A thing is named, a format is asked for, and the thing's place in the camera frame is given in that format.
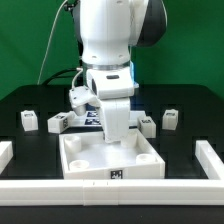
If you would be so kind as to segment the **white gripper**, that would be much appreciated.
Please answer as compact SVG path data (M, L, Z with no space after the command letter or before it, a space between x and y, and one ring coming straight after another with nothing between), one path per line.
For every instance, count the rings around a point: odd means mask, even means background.
M88 69L86 81L96 97L95 108L104 131L105 141L107 143L121 141L128 135L130 97L134 95L130 69Z

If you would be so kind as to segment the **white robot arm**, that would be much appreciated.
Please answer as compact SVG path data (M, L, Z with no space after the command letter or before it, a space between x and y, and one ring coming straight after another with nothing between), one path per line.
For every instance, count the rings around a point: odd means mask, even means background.
M83 44L84 86L69 92L79 116L87 104L96 108L105 141L128 135L132 46L152 46L164 35L167 14L162 0L80 0L75 20Z

